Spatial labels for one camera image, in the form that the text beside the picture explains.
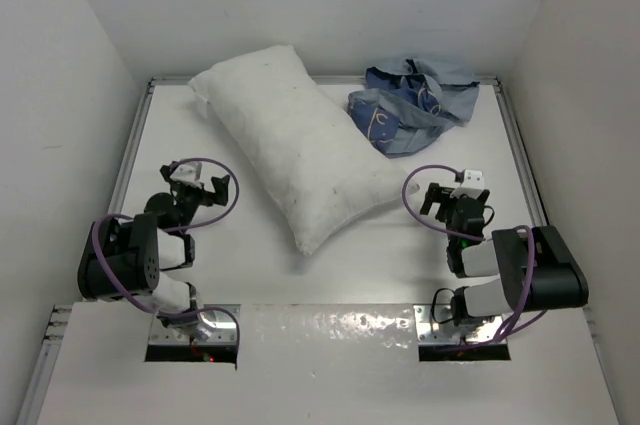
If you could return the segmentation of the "blue patterned pillowcase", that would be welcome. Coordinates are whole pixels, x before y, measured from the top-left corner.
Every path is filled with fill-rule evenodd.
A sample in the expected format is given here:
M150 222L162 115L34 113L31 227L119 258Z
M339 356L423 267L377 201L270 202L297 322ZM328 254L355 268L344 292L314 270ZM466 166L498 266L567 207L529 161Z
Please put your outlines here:
M412 155L473 116L480 81L455 61L418 56L366 69L365 88L349 94L347 113L387 157Z

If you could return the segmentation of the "white pillow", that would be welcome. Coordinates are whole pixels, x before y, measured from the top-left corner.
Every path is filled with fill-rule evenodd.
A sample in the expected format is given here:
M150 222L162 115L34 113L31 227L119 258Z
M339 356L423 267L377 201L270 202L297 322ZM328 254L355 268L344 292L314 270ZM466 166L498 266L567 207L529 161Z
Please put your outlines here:
M253 167L304 257L420 189L373 148L291 45L217 62L188 85Z

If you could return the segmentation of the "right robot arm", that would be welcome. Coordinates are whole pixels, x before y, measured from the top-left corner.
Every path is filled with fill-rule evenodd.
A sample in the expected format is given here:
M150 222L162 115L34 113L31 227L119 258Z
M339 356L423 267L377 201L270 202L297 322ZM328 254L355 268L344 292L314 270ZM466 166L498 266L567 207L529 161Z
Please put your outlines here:
M429 319L459 329L503 318L493 338L503 340L523 328L521 314L582 308L589 285L559 231L551 226L497 229L484 236L495 211L489 191L429 185L420 213L437 205L435 219L447 232L446 260L458 278L486 283L451 289L448 304L430 305Z

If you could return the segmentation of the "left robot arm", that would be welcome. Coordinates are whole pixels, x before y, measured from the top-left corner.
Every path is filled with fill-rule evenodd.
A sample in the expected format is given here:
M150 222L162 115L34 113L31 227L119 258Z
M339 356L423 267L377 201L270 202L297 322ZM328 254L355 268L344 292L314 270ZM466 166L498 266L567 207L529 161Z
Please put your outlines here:
M232 342L240 340L236 312L201 304L196 287L171 272L195 263L192 231L221 221L195 222L199 209L219 207L228 216L239 199L239 181L225 164L223 175L200 179L203 158L173 161L160 167L166 192L152 195L133 217L112 213L95 220L77 271L82 297L89 301L124 300L154 317L164 328L205 343L228 323Z

